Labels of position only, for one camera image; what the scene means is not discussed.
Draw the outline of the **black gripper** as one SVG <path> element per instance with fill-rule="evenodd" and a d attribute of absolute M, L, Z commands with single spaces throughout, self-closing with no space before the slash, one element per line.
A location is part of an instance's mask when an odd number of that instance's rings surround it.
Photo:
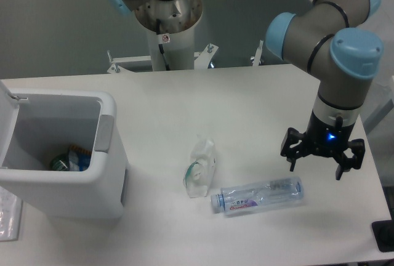
<path fill-rule="evenodd" d="M 338 163 L 336 180 L 340 180 L 344 172 L 359 170 L 365 154 L 363 139 L 349 141 L 355 123 L 341 127 L 322 122 L 314 112 L 311 113 L 306 133 L 300 133 L 293 127 L 287 129 L 281 144 L 280 155 L 290 163 L 290 171 L 294 171 L 296 161 L 308 155 L 334 158 Z M 352 157 L 345 154 L 350 149 Z"/>

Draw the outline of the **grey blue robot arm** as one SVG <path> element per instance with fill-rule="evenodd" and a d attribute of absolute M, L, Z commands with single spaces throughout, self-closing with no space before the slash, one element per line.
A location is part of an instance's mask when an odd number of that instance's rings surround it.
<path fill-rule="evenodd" d="M 318 79 L 320 86 L 307 130 L 289 128 L 281 156 L 291 165 L 308 155 L 334 159 L 336 179 L 362 165 L 365 145 L 350 139 L 384 46 L 360 25 L 381 0 L 310 0 L 303 16 L 277 15 L 265 35 L 275 56 Z M 134 13 L 148 31 L 155 71 L 194 69 L 194 40 L 188 32 L 202 14 L 200 0 L 110 0 L 122 14 Z"/>

